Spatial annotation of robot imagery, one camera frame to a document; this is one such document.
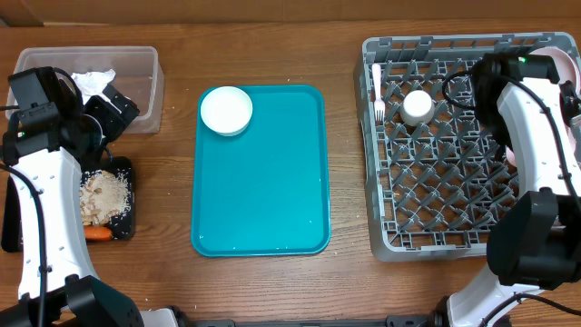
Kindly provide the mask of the white tissue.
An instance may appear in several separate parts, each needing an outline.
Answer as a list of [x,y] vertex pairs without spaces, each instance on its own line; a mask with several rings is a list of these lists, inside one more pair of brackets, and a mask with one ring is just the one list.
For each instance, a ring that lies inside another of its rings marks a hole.
[[105,87],[113,81],[116,72],[109,69],[104,72],[87,72],[84,74],[73,73],[72,78],[87,102],[92,96],[103,93]]

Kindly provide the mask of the white round plate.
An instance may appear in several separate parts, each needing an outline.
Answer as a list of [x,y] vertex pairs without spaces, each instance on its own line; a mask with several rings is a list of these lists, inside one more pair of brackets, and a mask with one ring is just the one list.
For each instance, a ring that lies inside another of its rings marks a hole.
[[[572,132],[568,128],[566,129],[566,131],[567,131],[567,136],[568,136],[570,146],[571,146],[572,150],[575,151],[576,150],[576,139],[573,136]],[[509,148],[506,149],[506,158],[507,158],[507,162],[510,165],[512,165],[514,167],[517,166],[516,157],[515,157],[514,153]]]

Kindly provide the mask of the orange carrot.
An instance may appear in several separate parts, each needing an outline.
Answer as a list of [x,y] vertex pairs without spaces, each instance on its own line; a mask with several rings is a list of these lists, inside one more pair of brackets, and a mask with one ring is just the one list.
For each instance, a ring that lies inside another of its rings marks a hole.
[[90,242],[108,242],[113,239],[113,232],[104,226],[85,226],[84,236]]

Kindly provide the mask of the white plastic cup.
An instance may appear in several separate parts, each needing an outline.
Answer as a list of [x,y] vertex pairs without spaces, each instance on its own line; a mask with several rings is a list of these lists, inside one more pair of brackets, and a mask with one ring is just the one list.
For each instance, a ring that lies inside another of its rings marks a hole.
[[402,103],[400,116],[410,126],[428,124],[435,113],[435,105],[430,95],[422,90],[408,93]]

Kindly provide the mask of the white bowl with crumbs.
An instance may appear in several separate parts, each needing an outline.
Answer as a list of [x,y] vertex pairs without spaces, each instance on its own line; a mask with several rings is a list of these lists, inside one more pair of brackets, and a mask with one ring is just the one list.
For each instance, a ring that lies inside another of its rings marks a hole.
[[241,88],[221,86],[207,93],[200,104],[201,119],[217,134],[241,134],[251,121],[253,104]]

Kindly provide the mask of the white plastic fork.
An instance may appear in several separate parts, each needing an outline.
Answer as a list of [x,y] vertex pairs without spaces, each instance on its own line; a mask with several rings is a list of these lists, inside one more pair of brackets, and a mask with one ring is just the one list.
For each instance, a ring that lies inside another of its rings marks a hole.
[[373,64],[371,67],[374,99],[374,113],[377,122],[383,123],[386,112],[386,104],[381,96],[381,67],[379,64]]

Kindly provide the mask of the pink bowl with cereal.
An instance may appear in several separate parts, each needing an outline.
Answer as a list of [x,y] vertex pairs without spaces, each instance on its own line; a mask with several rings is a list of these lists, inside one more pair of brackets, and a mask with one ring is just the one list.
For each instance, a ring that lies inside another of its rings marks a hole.
[[559,84],[571,82],[576,94],[580,94],[580,69],[571,56],[554,46],[542,47],[531,52],[532,55],[550,56],[556,66]]

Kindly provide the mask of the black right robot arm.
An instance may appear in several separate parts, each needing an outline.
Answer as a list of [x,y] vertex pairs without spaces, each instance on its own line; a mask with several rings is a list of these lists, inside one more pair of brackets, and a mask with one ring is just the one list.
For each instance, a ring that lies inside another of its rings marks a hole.
[[580,162],[569,131],[580,117],[577,83],[539,54],[484,54],[467,70],[476,118],[516,158],[519,195],[491,230],[487,263],[461,291],[444,297],[429,326],[508,326],[509,312],[580,280]]

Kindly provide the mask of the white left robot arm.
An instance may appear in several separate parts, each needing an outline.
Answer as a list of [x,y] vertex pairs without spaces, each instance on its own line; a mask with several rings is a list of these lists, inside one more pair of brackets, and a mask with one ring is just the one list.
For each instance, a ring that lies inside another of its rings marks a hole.
[[64,70],[31,68],[8,78],[17,101],[1,144],[1,168],[17,192],[24,264],[18,303],[1,312],[4,326],[186,326],[178,308],[141,311],[102,282],[84,235],[82,167],[100,161],[138,115],[135,103],[107,85],[83,102]]

